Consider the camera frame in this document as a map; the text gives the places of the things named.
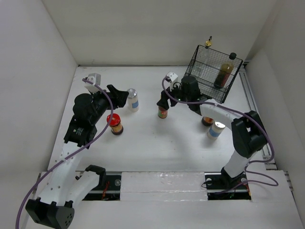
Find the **yellow cap sauce bottle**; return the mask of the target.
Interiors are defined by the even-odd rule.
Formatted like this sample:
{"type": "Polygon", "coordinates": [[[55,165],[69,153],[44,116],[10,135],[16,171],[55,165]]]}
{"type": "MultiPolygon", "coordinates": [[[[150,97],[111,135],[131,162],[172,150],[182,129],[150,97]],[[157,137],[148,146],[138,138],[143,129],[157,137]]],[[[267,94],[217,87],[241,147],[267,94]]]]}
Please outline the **yellow cap sauce bottle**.
{"type": "Polygon", "coordinates": [[[158,107],[158,117],[164,119],[167,117],[167,115],[168,115],[168,111],[166,109],[162,108],[161,106],[159,106],[158,107]]]}

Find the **red lid jar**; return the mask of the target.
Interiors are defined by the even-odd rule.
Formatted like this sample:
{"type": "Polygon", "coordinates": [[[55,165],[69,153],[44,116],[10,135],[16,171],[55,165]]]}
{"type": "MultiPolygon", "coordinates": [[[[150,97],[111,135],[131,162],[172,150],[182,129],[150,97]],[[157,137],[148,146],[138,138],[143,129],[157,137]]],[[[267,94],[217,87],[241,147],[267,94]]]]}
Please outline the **red lid jar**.
{"type": "Polygon", "coordinates": [[[123,125],[118,114],[113,113],[112,118],[111,115],[108,115],[106,121],[110,122],[109,127],[114,135],[120,135],[123,133],[123,125]]]}
{"type": "Polygon", "coordinates": [[[207,116],[203,116],[202,117],[202,124],[204,126],[212,126],[214,123],[214,120],[210,117],[207,117],[207,116]]]}

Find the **clear glass oil bottle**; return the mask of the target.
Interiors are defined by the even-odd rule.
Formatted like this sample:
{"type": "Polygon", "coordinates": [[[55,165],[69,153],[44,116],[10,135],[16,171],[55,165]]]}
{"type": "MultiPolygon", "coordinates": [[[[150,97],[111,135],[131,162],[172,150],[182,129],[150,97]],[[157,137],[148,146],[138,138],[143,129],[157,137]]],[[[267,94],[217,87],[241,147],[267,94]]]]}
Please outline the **clear glass oil bottle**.
{"type": "Polygon", "coordinates": [[[207,61],[208,61],[209,55],[210,55],[211,45],[212,45],[212,36],[210,36],[209,39],[205,42],[204,48],[201,51],[201,58],[202,58],[201,76],[205,73],[207,61]]]}

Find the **dark soy sauce bottle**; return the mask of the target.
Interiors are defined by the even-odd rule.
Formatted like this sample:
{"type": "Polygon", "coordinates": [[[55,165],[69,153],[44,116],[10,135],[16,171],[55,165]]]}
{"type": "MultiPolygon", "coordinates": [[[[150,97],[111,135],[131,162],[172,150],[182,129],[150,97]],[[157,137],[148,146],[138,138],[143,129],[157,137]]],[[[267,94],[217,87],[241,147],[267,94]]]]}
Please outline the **dark soy sauce bottle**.
{"type": "Polygon", "coordinates": [[[213,83],[214,87],[217,89],[224,88],[229,76],[231,75],[234,64],[233,61],[236,59],[236,53],[232,52],[229,55],[229,59],[221,65],[219,73],[213,83]]]}

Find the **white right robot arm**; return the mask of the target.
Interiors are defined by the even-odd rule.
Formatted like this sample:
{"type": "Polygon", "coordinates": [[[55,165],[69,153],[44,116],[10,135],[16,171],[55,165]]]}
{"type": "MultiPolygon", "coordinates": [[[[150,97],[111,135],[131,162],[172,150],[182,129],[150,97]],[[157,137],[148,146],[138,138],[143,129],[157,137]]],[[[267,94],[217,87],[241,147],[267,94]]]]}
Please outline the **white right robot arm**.
{"type": "Polygon", "coordinates": [[[238,178],[244,172],[247,172],[247,167],[250,164],[263,162],[263,160],[252,161],[251,158],[265,145],[269,145],[271,148],[272,155],[270,159],[274,158],[273,145],[265,131],[259,114],[255,111],[242,113],[216,102],[208,102],[207,100],[196,100],[195,102],[179,100],[176,96],[182,90],[176,86],[177,80],[178,76],[173,72],[170,72],[169,75],[163,78],[163,91],[157,103],[158,106],[168,110],[170,106],[174,107],[177,103],[186,104],[193,112],[219,121],[232,131],[234,152],[228,163],[222,168],[222,175],[220,176],[220,182],[226,188],[223,191],[216,192],[216,194],[227,193],[249,182],[267,185],[265,182],[256,180],[246,180],[236,184],[238,178]]]}

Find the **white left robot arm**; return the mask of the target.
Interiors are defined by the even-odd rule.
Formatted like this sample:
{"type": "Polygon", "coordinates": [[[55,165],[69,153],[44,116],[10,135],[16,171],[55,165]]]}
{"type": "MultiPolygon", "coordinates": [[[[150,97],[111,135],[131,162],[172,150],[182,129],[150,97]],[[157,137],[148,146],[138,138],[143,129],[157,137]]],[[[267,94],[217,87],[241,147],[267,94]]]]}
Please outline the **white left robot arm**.
{"type": "Polygon", "coordinates": [[[106,110],[124,107],[127,91],[108,85],[102,90],[97,85],[88,93],[74,100],[73,116],[64,136],[59,161],[51,169],[51,176],[36,199],[29,199],[25,206],[32,220],[52,229],[67,229],[75,214],[76,206],[92,189],[107,186],[106,170],[89,165],[83,175],[76,177],[76,169],[88,152],[93,140],[99,137],[96,124],[106,110]]]}

